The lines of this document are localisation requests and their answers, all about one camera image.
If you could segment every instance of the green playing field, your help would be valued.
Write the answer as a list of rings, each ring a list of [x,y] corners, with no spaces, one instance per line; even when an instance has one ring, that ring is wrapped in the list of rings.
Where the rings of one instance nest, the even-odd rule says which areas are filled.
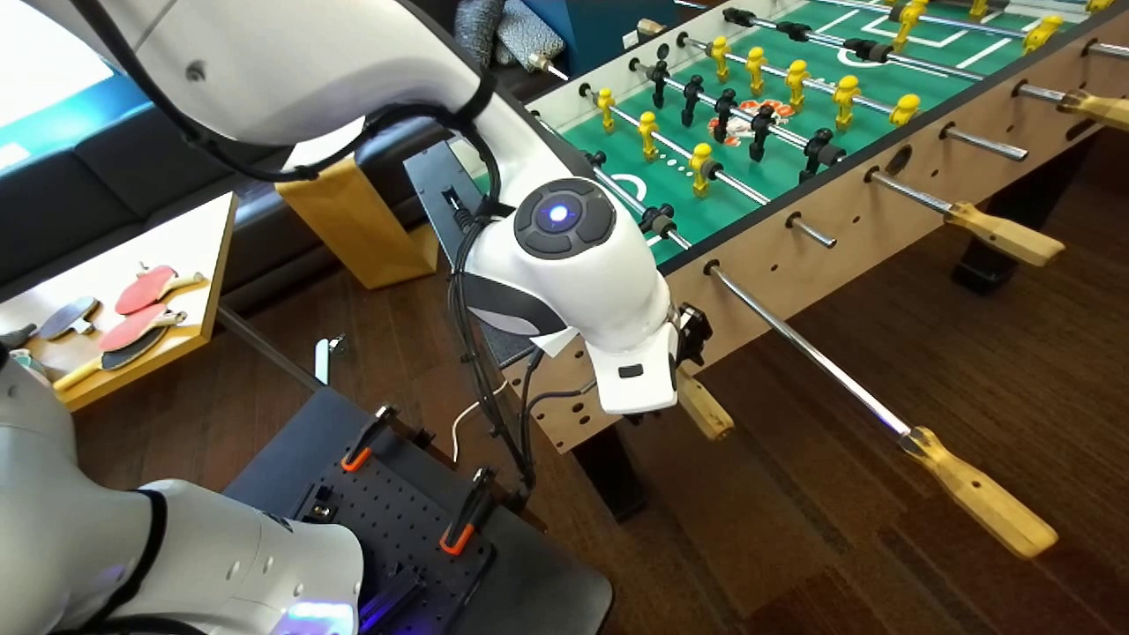
[[[954,19],[962,22],[958,10],[943,10],[932,6],[927,16],[938,19]],[[887,44],[894,32],[894,22],[885,22],[885,16],[872,16],[872,10],[846,10],[846,6],[830,6],[830,4],[803,4],[800,10],[777,19],[777,22],[800,22],[811,24],[822,37],[831,40],[879,40]],[[1033,19],[989,19],[984,24],[991,29],[1004,29],[1004,32],[1023,32],[1033,24]],[[879,105],[892,105],[899,97],[912,91],[922,99],[922,112],[943,105],[945,99],[966,91],[973,82],[966,78],[938,78],[938,73],[923,73],[923,71],[906,71],[894,63],[862,63],[838,49],[824,49],[816,44],[790,44],[783,32],[725,32],[729,37],[729,52],[736,60],[745,60],[745,52],[752,45],[766,49],[766,63],[777,71],[785,71],[793,60],[807,63],[807,82],[831,89],[842,73],[853,73],[862,82],[862,97],[879,103]],[[746,89],[746,71],[745,63],[729,60],[725,68],[725,82],[716,78],[713,60],[706,60],[706,49],[695,45],[699,56],[695,63],[676,68],[676,60],[689,60],[689,52],[673,52],[671,56],[671,78],[673,82],[689,82],[695,73],[706,78],[706,97],[720,97],[720,89],[733,89],[736,103],[745,109],[752,109],[752,89]],[[927,60],[927,63],[945,63],[945,68],[962,68],[970,73],[996,73],[1002,68],[1010,68],[1012,60],[1023,56],[1023,44],[1017,40],[1002,40],[1002,37],[984,37],[984,32],[954,32],[945,24],[918,24],[909,37],[909,45],[904,49],[904,56],[912,60]],[[777,99],[785,103],[785,86],[783,78],[766,71],[766,91],[762,99]],[[725,177],[779,199],[785,191],[796,186],[803,155],[779,143],[777,136],[766,143],[766,159],[752,162],[746,159],[746,125],[745,122],[729,122],[729,136],[722,146],[713,143],[713,109],[706,103],[699,103],[695,109],[695,125],[682,129],[682,91],[673,86],[668,86],[668,103],[663,109],[652,105],[652,89],[640,89],[636,97],[617,97],[617,109],[629,116],[639,116],[646,109],[652,109],[660,116],[660,136],[671,139],[682,150],[695,150],[699,143],[713,146],[713,159],[722,166]],[[796,130],[803,139],[811,139],[819,129],[831,129],[835,122],[835,103],[830,91],[822,89],[807,89],[803,91],[803,109],[793,112],[785,122],[785,130]],[[879,139],[892,136],[887,112],[866,109],[866,105],[853,105],[853,125],[846,130],[835,136],[835,146],[842,151],[862,151],[866,146],[874,146]],[[640,205],[671,205],[676,217],[676,229],[695,245],[706,242],[713,233],[720,233],[722,227],[755,217],[755,200],[746,200],[745,193],[736,193],[733,186],[713,180],[706,199],[692,193],[692,177],[689,177],[689,162],[682,159],[682,151],[671,151],[660,146],[660,159],[646,162],[640,159],[640,143],[636,136],[636,129],[629,122],[612,122],[612,130],[605,136],[599,129],[599,116],[593,109],[590,122],[575,125],[563,130],[563,139],[579,150],[579,151],[603,151],[603,173],[610,173],[619,191],[629,191],[630,199],[639,199]],[[671,254],[676,254],[676,246],[671,245],[657,245],[652,246],[657,263],[668,263]]]

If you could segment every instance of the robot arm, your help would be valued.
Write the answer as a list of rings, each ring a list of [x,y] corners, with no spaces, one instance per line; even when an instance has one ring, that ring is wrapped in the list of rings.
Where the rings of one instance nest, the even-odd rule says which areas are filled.
[[[38,10],[97,45],[69,0]],[[386,105],[471,122],[501,200],[464,258],[471,313],[546,352],[583,337],[605,414],[676,403],[671,294],[636,219],[403,0],[105,0],[158,91],[229,143],[291,146]]]

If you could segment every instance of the wooden table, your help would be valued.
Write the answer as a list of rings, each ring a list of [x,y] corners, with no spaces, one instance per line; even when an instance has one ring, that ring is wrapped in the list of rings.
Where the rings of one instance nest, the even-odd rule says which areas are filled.
[[[92,313],[95,331],[89,337],[63,337],[57,343],[31,343],[31,356],[57,378],[67,374],[89,359],[97,356],[97,331],[108,331],[117,323],[122,323],[112,305],[121,291],[134,283],[134,277],[147,265],[171,265],[179,277],[204,277],[201,287],[177,291],[169,296],[171,311],[184,311],[187,318],[169,330],[169,337],[147,350],[141,359],[117,374],[92,374],[69,392],[63,392],[63,407],[69,414],[134,384],[137,378],[147,378],[171,359],[209,345],[210,325],[214,325],[214,305],[223,291],[229,237],[232,237],[232,209],[235,199],[223,193],[210,199],[112,252],[95,254],[92,263],[79,263],[77,270],[67,270],[57,279],[38,283],[34,291],[0,305],[0,331],[12,331],[21,325],[44,323],[57,306],[95,296],[102,302],[97,313]]]

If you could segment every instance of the wooden handle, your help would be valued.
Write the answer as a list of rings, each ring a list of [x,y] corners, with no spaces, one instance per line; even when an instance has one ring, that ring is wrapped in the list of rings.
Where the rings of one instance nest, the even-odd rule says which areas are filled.
[[[733,417],[713,400],[713,392],[699,378],[684,371],[676,371],[676,403],[706,436],[706,441],[729,437]]]
[[[57,378],[51,387],[69,392],[74,384],[89,380],[97,371],[102,371],[102,359],[89,359],[89,364],[74,366],[69,374]]]
[[[953,205],[949,222],[1033,270],[1046,265],[1063,252],[1063,242],[1037,233],[1029,227],[1018,227],[1012,219],[984,217],[980,209],[962,200]]]
[[[1053,526],[1037,519],[989,473],[953,454],[927,429],[912,429],[909,454],[1017,557],[1037,557],[1057,540]]]
[[[1066,103],[1070,112],[1083,112],[1103,129],[1129,130],[1129,99],[1080,97]]]

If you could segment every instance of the dark floor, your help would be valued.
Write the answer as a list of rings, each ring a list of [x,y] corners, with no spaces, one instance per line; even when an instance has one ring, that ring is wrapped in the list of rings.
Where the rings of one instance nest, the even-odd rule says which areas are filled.
[[[1070,252],[997,296],[949,283],[943,229],[793,325],[904,421],[1037,510],[1063,545],[1010,557],[785,343],[706,374],[736,436],[706,444],[676,414],[623,429],[649,510],[610,521],[575,459],[543,441],[531,513],[605,572],[605,631],[1129,631],[1129,183],[1103,139],[1050,219]],[[252,325],[291,359],[346,337],[334,387],[393,403],[448,449],[468,403],[441,279],[359,294],[346,277]],[[225,479],[302,403],[302,387],[214,339],[204,352],[77,417],[79,465],[112,486]],[[498,463],[464,423],[464,465]]]

